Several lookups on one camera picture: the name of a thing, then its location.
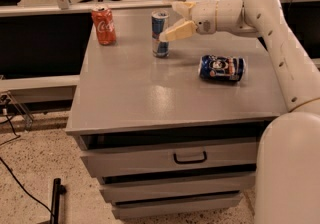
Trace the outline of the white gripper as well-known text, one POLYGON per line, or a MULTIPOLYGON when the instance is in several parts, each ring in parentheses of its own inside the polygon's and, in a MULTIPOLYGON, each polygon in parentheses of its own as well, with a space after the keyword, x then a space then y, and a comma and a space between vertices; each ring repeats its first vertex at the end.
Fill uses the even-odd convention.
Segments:
POLYGON ((216 1, 203 1, 197 4, 195 2, 175 1, 171 3, 171 6, 184 19, 180 19, 161 32, 159 35, 161 42, 189 38, 196 31, 199 34, 214 34, 216 32, 216 1))

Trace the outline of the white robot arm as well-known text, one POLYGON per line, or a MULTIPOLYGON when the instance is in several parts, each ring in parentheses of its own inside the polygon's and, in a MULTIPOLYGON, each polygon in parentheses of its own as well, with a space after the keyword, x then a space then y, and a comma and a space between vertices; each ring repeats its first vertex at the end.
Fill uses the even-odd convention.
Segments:
POLYGON ((225 31, 260 36, 287 112, 260 139, 255 224, 320 224, 320 71, 289 28, 280 0, 174 1, 182 19, 160 34, 170 42, 225 31))

